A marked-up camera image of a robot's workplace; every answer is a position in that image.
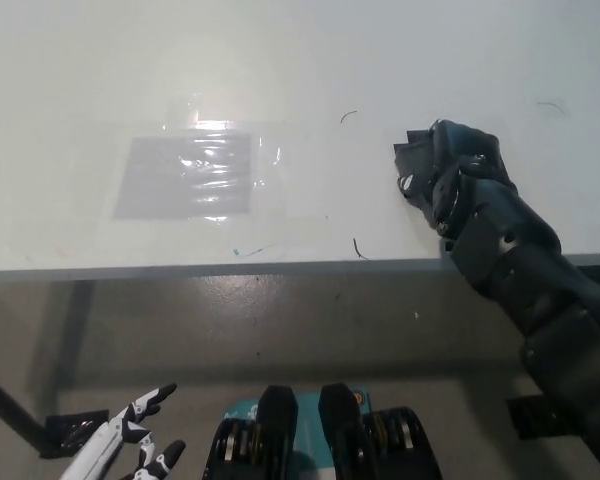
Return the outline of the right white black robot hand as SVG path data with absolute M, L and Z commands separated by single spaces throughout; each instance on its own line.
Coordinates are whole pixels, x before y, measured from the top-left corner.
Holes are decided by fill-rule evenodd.
M 476 181 L 517 191 L 492 134 L 441 119 L 406 136 L 405 143 L 394 145 L 398 189 L 443 238 L 456 239 L 475 209 Z

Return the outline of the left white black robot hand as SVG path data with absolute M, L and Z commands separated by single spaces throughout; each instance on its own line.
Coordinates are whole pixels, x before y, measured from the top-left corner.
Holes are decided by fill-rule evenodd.
M 124 444 L 139 447 L 137 466 L 123 479 L 166 479 L 186 448 L 183 440 L 171 442 L 156 452 L 151 430 L 141 421 L 157 414 L 162 402 L 177 389 L 176 383 L 156 388 L 129 403 L 111 420 L 100 425 L 74 456 L 61 479 L 103 479 Z

